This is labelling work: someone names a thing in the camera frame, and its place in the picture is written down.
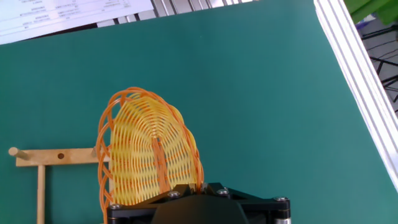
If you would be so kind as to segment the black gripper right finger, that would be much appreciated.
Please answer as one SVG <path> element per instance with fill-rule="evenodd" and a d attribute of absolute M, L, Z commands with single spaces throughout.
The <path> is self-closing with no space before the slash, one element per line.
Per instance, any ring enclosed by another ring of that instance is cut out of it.
<path fill-rule="evenodd" d="M 291 224 L 290 199 L 287 197 L 260 198 L 221 183 L 204 183 L 202 192 L 206 195 L 228 198 L 236 202 L 248 223 Z"/>

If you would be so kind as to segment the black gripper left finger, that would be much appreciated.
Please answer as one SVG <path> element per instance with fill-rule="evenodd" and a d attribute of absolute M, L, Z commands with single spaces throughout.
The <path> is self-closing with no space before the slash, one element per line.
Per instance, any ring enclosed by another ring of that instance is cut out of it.
<path fill-rule="evenodd" d="M 114 224 L 132 223 L 140 218 L 152 218 L 161 205 L 196 194 L 197 190 L 195 187 L 192 188 L 189 184 L 178 184 L 172 190 L 135 205 L 114 203 L 107 207 L 107 222 Z"/>

